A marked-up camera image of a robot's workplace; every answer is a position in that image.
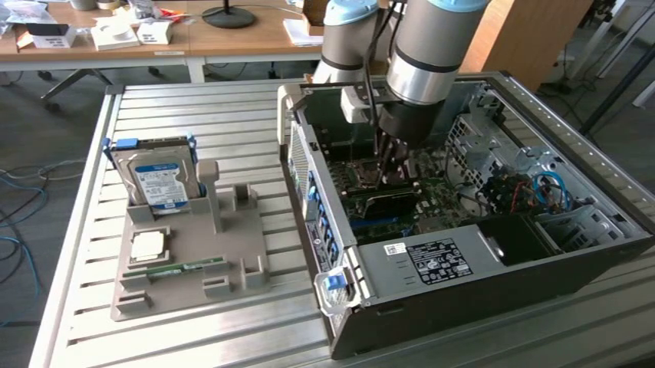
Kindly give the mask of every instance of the aluminum table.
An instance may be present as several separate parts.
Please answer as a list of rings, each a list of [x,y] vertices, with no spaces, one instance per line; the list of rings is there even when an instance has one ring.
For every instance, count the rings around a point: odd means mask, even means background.
[[[652,351],[655,252],[647,251],[573,295],[329,360],[275,131],[277,87],[300,82],[109,87],[29,366],[597,367]],[[199,157],[219,162],[217,190],[251,182],[259,193],[273,287],[255,297],[113,322],[125,189],[100,141],[187,132],[197,138]]]

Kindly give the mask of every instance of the motherboard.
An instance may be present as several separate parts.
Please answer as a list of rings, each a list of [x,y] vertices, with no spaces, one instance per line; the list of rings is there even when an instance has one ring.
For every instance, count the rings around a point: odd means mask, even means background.
[[[375,158],[328,162],[360,245],[457,227],[480,214],[480,209],[465,209],[460,203],[457,187],[465,183],[447,180],[441,152],[419,149],[412,160],[413,177],[399,172],[377,189]]]

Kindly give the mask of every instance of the blue cable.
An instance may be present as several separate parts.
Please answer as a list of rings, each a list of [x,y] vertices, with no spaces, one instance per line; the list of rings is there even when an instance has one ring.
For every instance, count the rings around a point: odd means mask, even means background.
[[[540,176],[548,176],[548,177],[553,178],[555,181],[557,182],[557,185],[560,186],[560,191],[561,191],[563,197],[564,197],[564,208],[568,211],[569,210],[569,204],[571,204],[571,202],[569,202],[569,195],[568,195],[568,192],[565,190],[564,180],[561,179],[561,177],[557,175],[556,172],[544,171],[544,172],[540,172],[539,174],[536,174],[532,177],[532,189],[533,189],[533,192],[536,193],[537,200],[543,204],[547,204],[547,200],[544,199],[541,193],[539,192],[539,177]]]
[[[7,220],[4,222],[4,224],[0,224],[0,228],[5,228],[5,227],[8,227],[11,225],[15,225],[19,222],[27,220],[29,217],[33,216],[35,213],[39,212],[39,210],[45,205],[45,202],[47,202],[47,199],[48,199],[48,193],[45,192],[45,190],[43,190],[41,188],[37,188],[35,186],[20,186],[19,184],[16,184],[16,183],[11,182],[9,180],[4,179],[1,176],[0,176],[0,180],[4,181],[4,183],[8,184],[8,186],[11,186],[11,187],[13,187],[16,189],[36,190],[39,193],[41,193],[41,202],[39,203],[39,205],[33,208],[33,210],[25,216],[23,216],[21,218],[19,218],[17,220],[15,220],[13,222],[9,222],[9,220]]]
[[[28,259],[29,268],[32,270],[32,277],[33,277],[33,304],[32,304],[32,306],[33,306],[37,303],[39,294],[41,293],[41,287],[39,286],[37,268],[33,265],[32,253],[29,252],[28,247],[20,242],[19,239],[0,235],[0,240],[7,240],[9,242],[13,242],[17,245],[20,245],[20,247],[23,248],[24,255],[25,255],[27,259]],[[31,309],[31,307],[23,309],[23,311],[19,312],[11,319],[8,319],[4,322],[1,322],[0,323],[0,327],[5,327],[11,322],[13,322],[20,317],[23,317],[23,315],[28,312],[28,310]]]

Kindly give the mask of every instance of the wooden desk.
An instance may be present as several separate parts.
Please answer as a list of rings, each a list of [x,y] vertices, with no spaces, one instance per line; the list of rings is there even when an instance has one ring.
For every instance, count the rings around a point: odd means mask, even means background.
[[[168,1],[156,4],[161,8],[196,15],[196,22],[191,25],[173,25],[171,44],[96,51],[93,39],[88,34],[77,36],[72,48],[39,49],[29,45],[16,50],[16,35],[24,32],[24,26],[19,26],[16,34],[5,34],[0,39],[0,72],[187,65],[191,82],[201,83],[203,66],[207,63],[320,59],[320,48],[297,48],[288,40],[283,19],[299,18],[299,15],[273,8],[251,7],[248,10],[257,16],[255,25],[225,30],[207,25],[199,16],[205,9],[217,6],[219,2]],[[257,0],[257,4],[292,8],[284,0]],[[80,28],[92,27],[93,18],[108,17],[112,14],[97,9],[76,11],[68,3],[61,2],[49,4],[49,12],[60,23]]]
[[[280,1],[235,0],[231,5],[239,4],[273,5],[299,12],[300,9]],[[189,1],[191,14],[201,14],[207,9],[217,6],[216,1]],[[288,11],[263,7],[247,7],[255,14],[255,24],[241,29],[217,29],[199,20],[189,27],[191,55],[233,55],[233,54],[289,54],[308,52],[320,53],[320,47],[297,48],[288,40],[283,27],[284,19],[300,19]]]

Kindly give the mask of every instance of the sticker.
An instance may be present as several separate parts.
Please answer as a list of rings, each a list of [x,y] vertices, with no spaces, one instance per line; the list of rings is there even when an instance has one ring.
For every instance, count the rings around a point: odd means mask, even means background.
[[[405,243],[387,244],[384,246],[384,251],[387,255],[399,255],[400,253],[407,253]]]
[[[452,239],[431,241],[407,247],[420,280],[431,285],[472,274],[464,256]]]
[[[139,166],[136,177],[147,203],[157,209],[176,209],[188,202],[184,184],[175,178],[180,173],[177,163]]]
[[[156,56],[184,55],[184,51],[155,51]]]

